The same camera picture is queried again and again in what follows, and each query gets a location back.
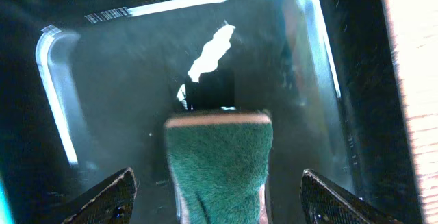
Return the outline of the green scouring sponge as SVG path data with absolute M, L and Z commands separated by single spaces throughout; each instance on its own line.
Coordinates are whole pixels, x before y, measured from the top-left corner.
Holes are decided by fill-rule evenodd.
M 180 223 L 268 223 L 269 114 L 180 114 L 164 135 Z

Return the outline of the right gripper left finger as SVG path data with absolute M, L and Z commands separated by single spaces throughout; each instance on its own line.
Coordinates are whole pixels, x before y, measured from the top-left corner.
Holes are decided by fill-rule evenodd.
M 133 169 L 121 169 L 68 203 L 62 224 L 129 224 L 136 193 Z

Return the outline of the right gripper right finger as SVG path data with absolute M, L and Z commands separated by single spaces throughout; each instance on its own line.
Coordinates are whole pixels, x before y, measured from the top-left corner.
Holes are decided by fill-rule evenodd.
M 307 223 L 402 224 L 312 169 L 303 171 L 300 200 Z

